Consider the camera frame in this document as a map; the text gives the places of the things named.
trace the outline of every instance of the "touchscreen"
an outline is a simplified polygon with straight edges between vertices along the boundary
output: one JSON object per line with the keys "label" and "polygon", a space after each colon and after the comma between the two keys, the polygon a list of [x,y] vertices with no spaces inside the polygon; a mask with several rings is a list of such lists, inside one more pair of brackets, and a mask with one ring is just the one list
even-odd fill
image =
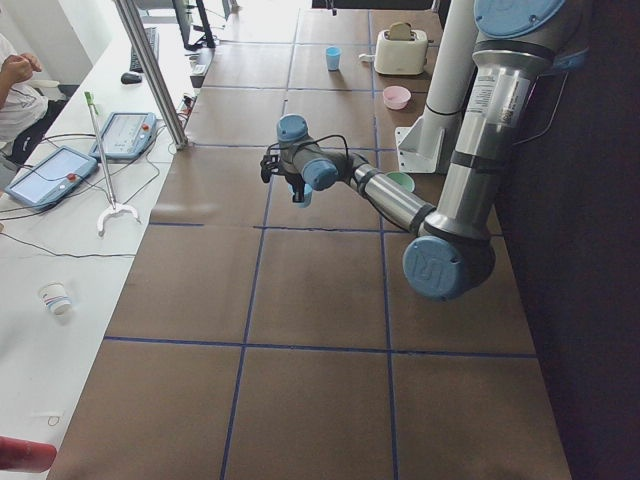
{"label": "touchscreen", "polygon": [[146,117],[145,114],[114,115],[107,131],[102,134],[102,147],[105,153],[108,155],[133,152],[138,132]]}
{"label": "touchscreen", "polygon": [[60,150],[11,188],[28,201],[38,204],[49,192],[59,188],[60,181],[69,173],[76,172],[85,163],[86,158],[79,157],[69,150]]}

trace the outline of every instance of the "robotic arm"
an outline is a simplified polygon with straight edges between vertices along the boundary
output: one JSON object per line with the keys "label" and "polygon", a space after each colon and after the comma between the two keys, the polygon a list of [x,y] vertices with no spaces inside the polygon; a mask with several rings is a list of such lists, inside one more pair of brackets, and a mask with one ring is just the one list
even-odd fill
{"label": "robotic arm", "polygon": [[[476,0],[480,34],[472,57],[478,72],[437,207],[349,153],[346,141],[344,152],[322,150],[299,115],[278,122],[280,155],[272,153],[276,144],[269,147],[261,163],[263,181],[283,175],[294,203],[304,201],[305,184],[320,191],[345,182],[417,237],[403,257],[405,276],[415,290],[435,300],[462,295],[493,271],[486,222],[522,113],[537,77],[554,62],[565,68],[580,64],[585,49],[575,44],[584,38],[580,32],[586,28],[588,5],[586,0]],[[561,55],[563,49],[570,53]]]}

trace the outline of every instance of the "blue joint cap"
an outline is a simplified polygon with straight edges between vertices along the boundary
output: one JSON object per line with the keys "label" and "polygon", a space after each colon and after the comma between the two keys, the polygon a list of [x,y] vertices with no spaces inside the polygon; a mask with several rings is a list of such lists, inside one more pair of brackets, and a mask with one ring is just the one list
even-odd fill
{"label": "blue joint cap", "polygon": [[307,121],[296,114],[289,114],[281,117],[276,126],[279,142],[295,142],[307,136],[309,129]]}
{"label": "blue joint cap", "polygon": [[411,242],[404,252],[402,267],[411,287],[432,300],[451,300],[469,288],[460,252],[439,237],[418,237]]}
{"label": "blue joint cap", "polygon": [[326,158],[316,158],[302,168],[302,178],[314,190],[324,190],[338,181],[338,169]]}
{"label": "blue joint cap", "polygon": [[531,33],[558,13],[566,0],[476,0],[478,30],[493,38],[516,38]]}

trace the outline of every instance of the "cable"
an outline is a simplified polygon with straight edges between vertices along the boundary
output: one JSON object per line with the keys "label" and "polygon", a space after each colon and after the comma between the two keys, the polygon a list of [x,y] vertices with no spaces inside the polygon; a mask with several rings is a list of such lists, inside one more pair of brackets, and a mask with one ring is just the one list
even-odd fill
{"label": "cable", "polygon": [[80,138],[96,138],[95,133],[59,133],[57,135],[49,135],[48,137],[44,137],[41,142],[51,140],[53,138],[62,138],[62,137],[79,137],[74,138],[72,140],[79,140]]}
{"label": "cable", "polygon": [[135,257],[134,253],[113,253],[113,254],[87,253],[87,254],[84,254],[84,255],[76,255],[74,253],[56,253],[56,252],[53,252],[53,251],[49,250],[48,248],[40,247],[40,246],[35,245],[33,243],[29,243],[29,242],[25,242],[24,240],[20,240],[20,239],[18,239],[16,237],[13,237],[13,236],[9,235],[8,233],[0,232],[0,235],[3,235],[5,237],[7,237],[7,238],[10,238],[14,242],[18,242],[18,243],[21,243],[23,245],[27,245],[29,247],[36,248],[38,250],[42,250],[43,252],[46,252],[49,255],[52,255],[54,257],[70,257],[70,258],[112,258],[112,257],[132,258],[132,257]]}
{"label": "cable", "polygon": [[[295,154],[298,152],[298,150],[300,150],[301,148],[304,148],[308,145],[313,145],[316,143],[320,143],[323,140],[327,140],[329,138],[339,138],[340,140],[342,140],[342,143],[344,144],[344,154],[346,155],[347,159],[349,158],[349,146],[347,145],[347,139],[343,136],[343,135],[339,135],[339,134],[333,134],[333,135],[327,135],[325,137],[321,137],[318,139],[312,139],[312,140],[308,140],[306,142],[302,142],[300,144],[294,144],[292,145],[292,147],[295,147],[293,149],[293,152],[291,153],[291,158],[293,158],[295,156]],[[271,145],[269,145],[267,147],[267,154],[271,155],[271,150],[278,150],[278,151],[282,151],[282,150],[289,150],[291,147],[279,147],[278,143],[272,143]]]}
{"label": "cable", "polygon": [[518,140],[513,144],[514,146],[522,145],[523,143],[528,143],[528,142],[531,142],[532,140],[537,140],[538,138],[545,135],[551,129],[551,125],[553,124],[553,120],[555,119],[556,112],[558,111],[558,106],[560,105],[560,99],[562,98],[562,93],[564,92],[564,86],[567,83],[567,78],[569,78],[569,72],[564,74],[564,78],[562,79],[562,85],[560,85],[560,91],[558,92],[558,98],[556,100],[555,106],[553,107],[553,111],[551,112],[551,118],[549,119],[547,126],[543,128],[540,133],[536,133],[535,135],[532,135],[529,138],[525,138],[523,140]]}
{"label": "cable", "polygon": [[[147,185],[149,185],[153,180],[155,180],[159,175],[160,175],[160,169],[158,169],[158,167],[155,166],[155,164],[153,164],[153,162],[151,162],[148,159],[149,153],[151,153],[151,150],[153,149],[153,146],[155,145],[157,139],[158,139],[158,135],[162,132],[162,130],[166,128],[165,125],[162,125],[161,127],[159,127],[156,131],[155,136],[153,137],[153,140],[149,143],[149,145],[147,146],[147,148],[145,149],[144,155],[145,155],[145,161],[147,163],[149,163],[151,166],[153,166],[153,168],[156,170],[156,174],[149,179],[147,182],[145,182],[144,185],[142,185],[138,190],[136,190],[134,192],[134,194],[129,197],[129,199],[127,200],[127,202],[129,202],[129,200],[131,200],[134,196],[136,196],[138,193],[140,193]],[[91,137],[95,137],[95,135],[93,134],[60,134],[60,135],[52,135],[48,138],[55,138],[55,137],[65,137],[65,136],[73,136],[73,135],[82,135],[82,136],[91,136]],[[113,172],[111,174],[111,176],[117,175],[118,173],[120,173],[122,170],[124,170],[125,168],[127,168],[129,165],[133,164],[137,159],[132,160],[131,162],[128,162],[127,164],[125,164],[122,168],[116,170],[115,172]],[[56,180],[61,180],[64,177],[60,177],[60,178],[55,178],[55,179],[50,179],[50,178],[46,178],[44,177],[42,174],[40,174],[40,172],[38,172],[37,170],[35,170],[33,168],[32,165],[19,165],[20,168],[26,168],[31,170],[33,173],[35,173],[36,175],[38,175],[39,177],[43,178],[46,181],[56,181]],[[56,201],[56,202],[47,202],[47,203],[43,203],[43,204],[39,204],[36,205],[35,208],[39,208],[42,210],[39,210],[37,212],[32,212],[29,213],[27,215],[19,215],[16,217],[5,217],[5,218],[0,218],[0,221],[9,221],[9,220],[21,220],[24,218],[29,218],[29,217],[35,217],[37,215],[42,215],[43,213],[46,213],[50,208],[60,204],[61,202],[63,202],[64,200],[66,200],[67,198],[71,198],[71,197],[77,197],[82,195],[83,193],[88,192],[90,189],[95,188],[98,189],[100,191],[102,191],[105,196],[107,196],[108,198],[108,193],[107,191],[98,186],[98,183],[104,181],[104,177],[102,177],[100,180],[98,180],[96,183],[91,183],[89,182],[86,178],[82,177],[81,175],[78,175],[78,177],[80,178],[80,180],[84,183],[86,183],[87,185],[89,185],[88,188],[85,188],[84,190],[81,190],[79,192],[74,192],[71,193],[69,195],[66,195],[65,197],[63,197],[62,199]],[[5,214],[5,213],[10,213],[10,212],[17,212],[17,211],[21,211],[21,210],[31,210],[34,207],[16,207],[16,208],[10,208],[10,209],[6,209],[6,210],[0,210],[0,214]]]}
{"label": "cable", "polygon": [[209,13],[213,13],[214,15],[217,15],[218,17],[223,19],[224,21],[227,21],[226,17],[218,12],[214,12],[213,10],[209,10],[208,8],[205,8],[205,11]]}

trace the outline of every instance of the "keyboard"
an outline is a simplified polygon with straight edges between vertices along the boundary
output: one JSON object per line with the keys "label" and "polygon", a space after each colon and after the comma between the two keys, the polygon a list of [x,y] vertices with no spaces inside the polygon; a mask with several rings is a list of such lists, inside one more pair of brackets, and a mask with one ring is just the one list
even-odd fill
{"label": "keyboard", "polygon": [[[153,50],[153,55],[158,59],[158,55],[160,54],[159,44],[160,44],[160,33],[158,32],[157,27],[146,27],[144,29],[144,33],[147,35],[147,40],[149,40],[149,45],[151,45],[151,50]],[[140,59],[138,58],[138,54],[131,47],[131,60],[129,62],[129,71],[130,72],[138,72],[142,73],[142,65],[140,64]]]}

